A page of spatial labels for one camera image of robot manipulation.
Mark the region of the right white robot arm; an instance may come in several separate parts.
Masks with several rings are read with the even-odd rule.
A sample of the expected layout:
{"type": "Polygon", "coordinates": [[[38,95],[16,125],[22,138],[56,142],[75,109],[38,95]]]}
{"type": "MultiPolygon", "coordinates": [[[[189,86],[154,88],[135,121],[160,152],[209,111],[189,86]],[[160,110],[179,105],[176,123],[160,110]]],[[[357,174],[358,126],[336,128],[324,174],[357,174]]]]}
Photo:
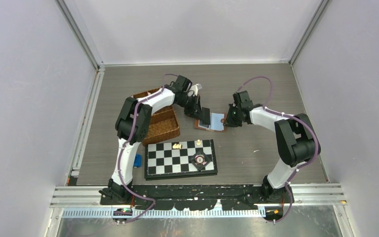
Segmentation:
{"type": "Polygon", "coordinates": [[[229,105],[224,125],[258,125],[275,133],[279,160],[264,179],[261,194],[267,202],[276,202],[295,174],[317,158],[321,147],[307,114],[285,114],[261,104],[253,104],[247,91],[236,92],[229,105]]]}

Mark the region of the brown leather card holder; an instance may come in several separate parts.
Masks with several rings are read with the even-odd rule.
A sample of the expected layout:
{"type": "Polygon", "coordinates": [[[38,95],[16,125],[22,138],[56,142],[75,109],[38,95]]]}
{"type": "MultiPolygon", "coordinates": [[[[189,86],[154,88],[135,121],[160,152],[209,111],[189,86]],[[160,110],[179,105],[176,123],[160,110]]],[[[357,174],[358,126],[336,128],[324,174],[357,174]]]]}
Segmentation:
{"type": "Polygon", "coordinates": [[[205,131],[213,131],[213,132],[224,132],[226,127],[224,125],[226,114],[225,113],[211,113],[211,124],[209,129],[201,129],[198,127],[198,119],[195,120],[194,128],[205,130],[205,131]]]}

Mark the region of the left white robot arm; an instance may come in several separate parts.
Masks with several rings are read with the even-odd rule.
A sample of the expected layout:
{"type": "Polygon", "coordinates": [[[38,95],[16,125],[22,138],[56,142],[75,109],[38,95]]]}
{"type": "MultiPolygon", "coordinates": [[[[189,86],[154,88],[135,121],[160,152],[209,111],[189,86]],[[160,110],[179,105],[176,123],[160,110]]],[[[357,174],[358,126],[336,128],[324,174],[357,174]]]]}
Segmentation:
{"type": "Polygon", "coordinates": [[[118,137],[116,166],[107,188],[101,191],[103,194],[112,196],[119,204],[127,204],[131,200],[135,155],[149,131],[151,117],[157,111],[176,104],[184,109],[186,116],[206,125],[211,123],[209,109],[200,103],[201,88],[201,84],[177,75],[175,81],[148,96],[126,98],[114,126],[118,137]]]}

